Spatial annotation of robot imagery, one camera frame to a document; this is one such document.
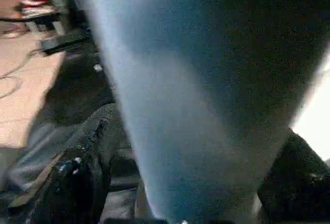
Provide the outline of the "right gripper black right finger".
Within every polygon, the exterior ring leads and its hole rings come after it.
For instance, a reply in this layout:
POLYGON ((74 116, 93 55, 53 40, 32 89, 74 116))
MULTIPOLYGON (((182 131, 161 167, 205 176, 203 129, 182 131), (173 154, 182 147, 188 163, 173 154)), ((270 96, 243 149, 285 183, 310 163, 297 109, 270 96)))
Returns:
POLYGON ((271 221, 329 222, 329 166, 290 130, 257 195, 271 221))

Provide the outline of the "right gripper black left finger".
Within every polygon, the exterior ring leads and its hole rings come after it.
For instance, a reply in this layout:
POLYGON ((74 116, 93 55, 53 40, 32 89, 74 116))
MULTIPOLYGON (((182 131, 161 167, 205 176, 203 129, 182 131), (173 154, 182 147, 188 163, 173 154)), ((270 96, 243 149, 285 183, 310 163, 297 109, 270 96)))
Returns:
POLYGON ((7 223, 131 223, 149 216, 115 104, 77 125, 41 123, 6 176, 7 223))

